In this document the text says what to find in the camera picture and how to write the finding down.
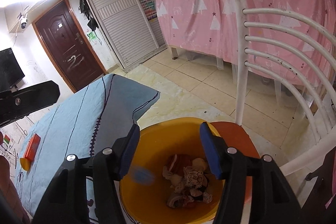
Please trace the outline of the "person's left hand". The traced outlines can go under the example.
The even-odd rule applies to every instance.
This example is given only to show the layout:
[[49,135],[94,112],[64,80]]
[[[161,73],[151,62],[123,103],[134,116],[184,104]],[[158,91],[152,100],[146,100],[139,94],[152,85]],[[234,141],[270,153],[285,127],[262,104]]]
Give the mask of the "person's left hand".
[[0,156],[0,176],[1,176],[1,192],[11,207],[16,216],[23,223],[30,223],[29,216],[22,206],[21,200],[17,194],[17,190],[10,179],[10,165],[7,159],[3,156]]

